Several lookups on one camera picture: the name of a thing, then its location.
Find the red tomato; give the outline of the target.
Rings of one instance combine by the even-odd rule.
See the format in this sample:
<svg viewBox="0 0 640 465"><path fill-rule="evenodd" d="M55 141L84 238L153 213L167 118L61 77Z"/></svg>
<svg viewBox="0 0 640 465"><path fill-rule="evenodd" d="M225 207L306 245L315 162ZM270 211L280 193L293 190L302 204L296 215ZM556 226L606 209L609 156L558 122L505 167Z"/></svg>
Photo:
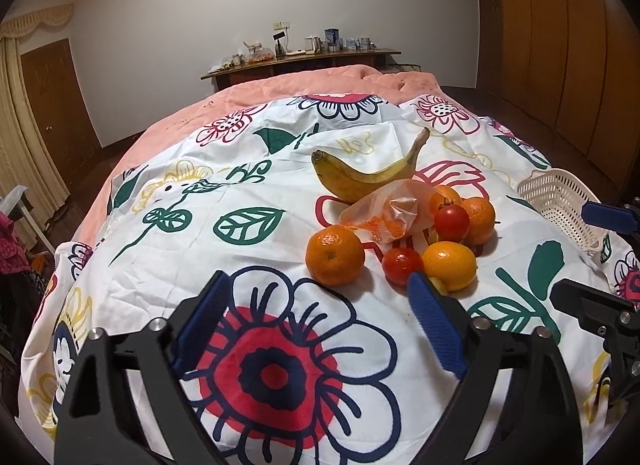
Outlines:
<svg viewBox="0 0 640 465"><path fill-rule="evenodd" d="M469 233L470 217L458 204L444 205L434 216L439 241L462 242Z"/></svg>
<svg viewBox="0 0 640 465"><path fill-rule="evenodd" d="M390 249L383 256L382 268L386 279L401 287L407 285L411 274L424 270L421 255L415 249L408 247Z"/></svg>

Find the large mandarin orange front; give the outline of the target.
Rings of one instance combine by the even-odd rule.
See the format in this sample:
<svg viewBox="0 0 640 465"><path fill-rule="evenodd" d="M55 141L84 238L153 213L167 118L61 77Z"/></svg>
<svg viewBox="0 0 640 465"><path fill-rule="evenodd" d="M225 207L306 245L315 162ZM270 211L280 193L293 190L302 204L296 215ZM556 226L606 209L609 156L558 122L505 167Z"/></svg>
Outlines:
<svg viewBox="0 0 640 465"><path fill-rule="evenodd" d="M366 255L359 237L342 226L322 229L309 239L305 263L310 276L329 287L357 280Z"/></svg>

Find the wooden wardrobe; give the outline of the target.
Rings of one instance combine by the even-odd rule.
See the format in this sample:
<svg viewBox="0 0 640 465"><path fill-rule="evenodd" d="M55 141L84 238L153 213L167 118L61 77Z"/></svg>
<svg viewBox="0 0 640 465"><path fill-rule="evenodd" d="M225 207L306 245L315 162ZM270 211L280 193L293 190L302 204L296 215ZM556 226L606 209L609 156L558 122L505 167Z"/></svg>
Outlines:
<svg viewBox="0 0 640 465"><path fill-rule="evenodd" d="M606 203L639 195L639 29L622 0L478 0L473 110Z"/></svg>

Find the wall socket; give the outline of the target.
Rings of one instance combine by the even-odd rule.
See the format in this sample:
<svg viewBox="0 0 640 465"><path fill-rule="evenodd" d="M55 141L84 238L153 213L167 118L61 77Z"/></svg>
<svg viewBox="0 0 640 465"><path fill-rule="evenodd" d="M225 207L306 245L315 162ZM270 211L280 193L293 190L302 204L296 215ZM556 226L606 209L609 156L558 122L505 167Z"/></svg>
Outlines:
<svg viewBox="0 0 640 465"><path fill-rule="evenodd" d="M272 24L273 31L283 31L283 30L287 30L289 27L290 27L290 24L286 21L273 22Z"/></svg>

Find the orange mandarin front right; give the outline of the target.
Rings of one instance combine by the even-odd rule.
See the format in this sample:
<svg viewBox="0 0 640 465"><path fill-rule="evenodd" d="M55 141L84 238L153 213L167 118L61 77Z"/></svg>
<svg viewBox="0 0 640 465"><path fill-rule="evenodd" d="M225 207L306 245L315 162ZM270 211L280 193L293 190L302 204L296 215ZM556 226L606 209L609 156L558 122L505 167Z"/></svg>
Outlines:
<svg viewBox="0 0 640 465"><path fill-rule="evenodd" d="M459 292L476 279L476 257L463 244L433 243L423 252L422 261L427 277L442 282L448 292Z"/></svg>

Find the plastic bag with orange peels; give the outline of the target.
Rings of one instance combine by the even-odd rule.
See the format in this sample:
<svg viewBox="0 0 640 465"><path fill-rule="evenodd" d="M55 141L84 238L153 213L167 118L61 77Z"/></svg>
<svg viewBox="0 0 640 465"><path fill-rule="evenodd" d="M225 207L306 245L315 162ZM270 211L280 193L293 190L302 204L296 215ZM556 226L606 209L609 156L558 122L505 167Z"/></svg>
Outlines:
<svg viewBox="0 0 640 465"><path fill-rule="evenodd" d="M396 180L347 207L338 224L362 240L390 244L433 225L430 203L435 194L423 181Z"/></svg>

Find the black desk lamp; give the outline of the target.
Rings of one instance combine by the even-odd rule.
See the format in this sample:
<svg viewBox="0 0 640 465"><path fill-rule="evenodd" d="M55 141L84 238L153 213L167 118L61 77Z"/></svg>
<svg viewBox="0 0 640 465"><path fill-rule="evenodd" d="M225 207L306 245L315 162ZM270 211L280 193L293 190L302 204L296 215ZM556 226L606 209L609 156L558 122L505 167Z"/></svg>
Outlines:
<svg viewBox="0 0 640 465"><path fill-rule="evenodd" d="M282 43L282 40L285 38L285 36L286 33L284 31L279 31L273 35L274 53L276 54L277 59L281 59L286 56L286 50Z"/></svg>

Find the red tomato upper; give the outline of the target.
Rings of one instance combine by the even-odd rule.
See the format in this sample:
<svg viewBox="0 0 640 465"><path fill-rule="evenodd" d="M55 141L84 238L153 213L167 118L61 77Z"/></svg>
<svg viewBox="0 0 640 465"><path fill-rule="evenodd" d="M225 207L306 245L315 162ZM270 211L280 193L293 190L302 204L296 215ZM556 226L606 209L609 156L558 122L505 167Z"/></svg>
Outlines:
<svg viewBox="0 0 640 465"><path fill-rule="evenodd" d="M434 216L439 241L462 242L469 233L470 217L458 204L444 205Z"/></svg>

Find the small yellow-green fruit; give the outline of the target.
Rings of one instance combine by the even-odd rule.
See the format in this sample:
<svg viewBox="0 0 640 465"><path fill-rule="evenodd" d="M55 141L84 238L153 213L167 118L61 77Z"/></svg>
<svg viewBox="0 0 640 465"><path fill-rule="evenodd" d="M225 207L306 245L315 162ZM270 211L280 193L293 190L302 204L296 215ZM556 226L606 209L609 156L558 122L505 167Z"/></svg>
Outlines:
<svg viewBox="0 0 640 465"><path fill-rule="evenodd" d="M439 292L440 295L449 295L448 289L446 289L445 284L442 283L442 281L440 281L438 277L430 277L430 282L431 285L433 285L434 289L436 289L436 291Z"/></svg>

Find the yellow banana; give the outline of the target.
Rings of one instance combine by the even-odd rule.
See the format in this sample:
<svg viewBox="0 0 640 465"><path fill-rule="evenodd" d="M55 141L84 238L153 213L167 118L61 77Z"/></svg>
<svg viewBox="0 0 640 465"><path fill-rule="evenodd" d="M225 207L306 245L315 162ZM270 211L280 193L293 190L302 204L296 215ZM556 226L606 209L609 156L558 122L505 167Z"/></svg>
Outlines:
<svg viewBox="0 0 640 465"><path fill-rule="evenodd" d="M430 131L422 128L406 154L376 170L357 167L323 150L314 150L310 162L326 191L347 204L354 204L392 182L411 179L419 154L430 137Z"/></svg>

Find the white plastic basket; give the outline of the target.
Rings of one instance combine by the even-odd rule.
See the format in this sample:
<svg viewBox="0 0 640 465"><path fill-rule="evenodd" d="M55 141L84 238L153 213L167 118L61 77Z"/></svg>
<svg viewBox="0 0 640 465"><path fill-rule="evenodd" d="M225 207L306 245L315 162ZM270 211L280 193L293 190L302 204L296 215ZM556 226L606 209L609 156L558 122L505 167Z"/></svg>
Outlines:
<svg viewBox="0 0 640 465"><path fill-rule="evenodd" d="M575 175L559 168L533 170L518 184L516 192L587 254L602 251L608 233L582 219L582 207L587 202L600 204L600 200Z"/></svg>

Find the orange mandarin back right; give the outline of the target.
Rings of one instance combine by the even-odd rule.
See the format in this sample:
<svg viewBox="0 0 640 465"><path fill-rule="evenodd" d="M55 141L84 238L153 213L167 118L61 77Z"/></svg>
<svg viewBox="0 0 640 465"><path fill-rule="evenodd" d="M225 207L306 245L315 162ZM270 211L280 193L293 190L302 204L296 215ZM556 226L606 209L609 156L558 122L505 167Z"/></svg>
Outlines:
<svg viewBox="0 0 640 465"><path fill-rule="evenodd" d="M461 206L470 218L469 231L464 242L471 246L484 245L495 231L495 208L488 199L481 196L464 199Z"/></svg>

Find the red clothes pile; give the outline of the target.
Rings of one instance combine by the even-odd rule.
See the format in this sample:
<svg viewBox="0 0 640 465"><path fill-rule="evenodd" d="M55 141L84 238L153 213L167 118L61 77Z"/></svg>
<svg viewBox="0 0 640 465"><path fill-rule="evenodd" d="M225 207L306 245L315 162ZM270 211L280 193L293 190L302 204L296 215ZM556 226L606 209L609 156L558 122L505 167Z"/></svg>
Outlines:
<svg viewBox="0 0 640 465"><path fill-rule="evenodd" d="M30 269L23 246L14 233L14 222L0 214L0 273L10 275Z"/></svg>

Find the red tomato front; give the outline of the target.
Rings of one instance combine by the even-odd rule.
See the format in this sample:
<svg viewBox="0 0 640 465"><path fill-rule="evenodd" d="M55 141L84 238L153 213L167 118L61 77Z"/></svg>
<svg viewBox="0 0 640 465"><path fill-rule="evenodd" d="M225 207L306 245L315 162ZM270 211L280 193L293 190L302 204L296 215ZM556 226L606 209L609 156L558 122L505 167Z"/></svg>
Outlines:
<svg viewBox="0 0 640 465"><path fill-rule="evenodd" d="M411 274L424 270L421 255L415 249L408 247L390 249L383 256L382 268L386 279L401 287L407 285Z"/></svg>

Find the wooden desk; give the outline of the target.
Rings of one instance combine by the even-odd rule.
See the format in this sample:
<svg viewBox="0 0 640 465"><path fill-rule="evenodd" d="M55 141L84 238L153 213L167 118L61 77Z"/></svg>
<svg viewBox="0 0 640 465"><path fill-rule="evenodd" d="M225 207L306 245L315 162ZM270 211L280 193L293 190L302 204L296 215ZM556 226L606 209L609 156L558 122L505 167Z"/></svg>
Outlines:
<svg viewBox="0 0 640 465"><path fill-rule="evenodd" d="M371 66L371 68L379 70L385 68L392 61L393 56L400 55L400 50L388 48L318 52L318 54L295 55L282 59L245 63L242 66L232 66L229 69L209 72L203 75L201 80L211 81L218 92L218 90L227 89L237 84L304 71L342 68L343 66L356 66L356 64Z"/></svg>

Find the pink blanket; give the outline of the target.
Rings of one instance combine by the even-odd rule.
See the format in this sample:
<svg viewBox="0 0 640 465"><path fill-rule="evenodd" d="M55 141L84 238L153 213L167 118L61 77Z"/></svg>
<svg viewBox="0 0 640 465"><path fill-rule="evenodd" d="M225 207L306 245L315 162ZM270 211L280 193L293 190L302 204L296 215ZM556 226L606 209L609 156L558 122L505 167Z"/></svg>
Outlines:
<svg viewBox="0 0 640 465"><path fill-rule="evenodd" d="M377 95L395 104L423 94L445 95L431 73L411 71L385 74L363 64L284 74L242 83L215 92L150 126L119 160L110 177L115 178L125 170L149 161L190 136L196 129L229 113L288 97L343 92Z"/></svg>

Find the clear kettle on desk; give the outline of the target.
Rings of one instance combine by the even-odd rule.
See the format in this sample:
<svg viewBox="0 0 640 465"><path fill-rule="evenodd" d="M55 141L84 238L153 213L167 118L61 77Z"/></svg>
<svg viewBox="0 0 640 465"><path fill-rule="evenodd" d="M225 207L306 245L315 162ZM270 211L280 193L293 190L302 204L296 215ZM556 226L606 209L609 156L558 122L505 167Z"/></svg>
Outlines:
<svg viewBox="0 0 640 465"><path fill-rule="evenodd" d="M317 35L309 35L305 38L304 51L306 55L318 54L321 51L320 38Z"/></svg>

